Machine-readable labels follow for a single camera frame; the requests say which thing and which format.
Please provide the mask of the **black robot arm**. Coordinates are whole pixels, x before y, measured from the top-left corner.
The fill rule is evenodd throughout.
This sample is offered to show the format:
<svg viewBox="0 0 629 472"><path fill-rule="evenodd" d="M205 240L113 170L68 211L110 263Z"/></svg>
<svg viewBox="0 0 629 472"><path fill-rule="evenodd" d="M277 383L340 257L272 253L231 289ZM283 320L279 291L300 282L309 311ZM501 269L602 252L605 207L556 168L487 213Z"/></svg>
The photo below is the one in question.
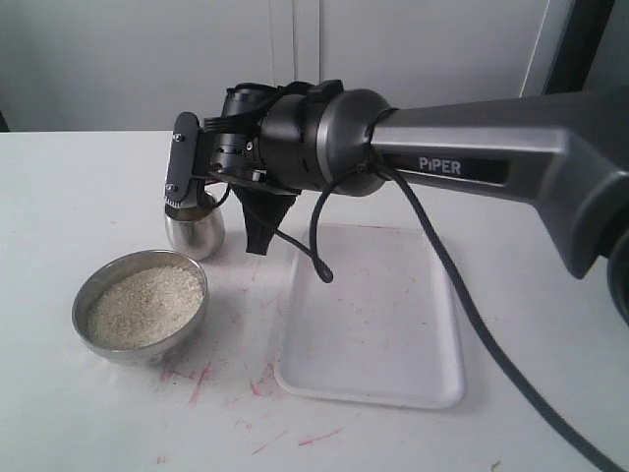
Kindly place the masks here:
<svg viewBox="0 0 629 472"><path fill-rule="evenodd" d="M607 259L611 299L627 314L627 88L397 109L338 80L244 83L227 90L220 116L177 117L164 200L197 207L205 184L229 184L249 249L264 254L302 191L367 196L387 169L533 206L571 275Z"/></svg>

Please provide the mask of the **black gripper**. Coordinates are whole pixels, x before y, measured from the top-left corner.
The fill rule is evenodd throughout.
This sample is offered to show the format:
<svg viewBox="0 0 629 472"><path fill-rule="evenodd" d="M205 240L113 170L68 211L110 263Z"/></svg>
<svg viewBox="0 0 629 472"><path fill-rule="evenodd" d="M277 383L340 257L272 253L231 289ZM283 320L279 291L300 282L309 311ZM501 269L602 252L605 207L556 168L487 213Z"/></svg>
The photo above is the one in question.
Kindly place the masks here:
<svg viewBox="0 0 629 472"><path fill-rule="evenodd" d="M175 209L195 207L197 180L266 184L265 170L256 151L261 121L262 115L200 120L192 112L180 113L172 132L165 203Z"/></svg>

